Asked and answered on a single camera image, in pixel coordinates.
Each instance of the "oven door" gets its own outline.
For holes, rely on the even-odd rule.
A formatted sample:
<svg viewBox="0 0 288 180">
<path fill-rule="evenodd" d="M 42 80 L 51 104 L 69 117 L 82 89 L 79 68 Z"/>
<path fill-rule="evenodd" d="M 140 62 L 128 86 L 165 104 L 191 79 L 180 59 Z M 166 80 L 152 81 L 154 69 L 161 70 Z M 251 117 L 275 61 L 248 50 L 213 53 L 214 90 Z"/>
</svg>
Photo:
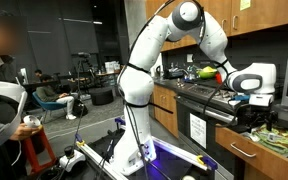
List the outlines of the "oven door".
<svg viewBox="0 0 288 180">
<path fill-rule="evenodd" d="M 203 117 L 203 104 L 183 96 L 175 98 L 180 140 L 198 154 L 209 156 L 216 161 L 218 164 L 216 173 L 221 174 L 225 179 L 236 179 L 239 176 L 237 173 L 241 172 L 239 168 L 242 167 L 238 167 L 241 166 L 241 161 L 215 142 L 215 125 L 228 123 L 233 116 L 207 107 L 206 116 Z"/>
</svg>

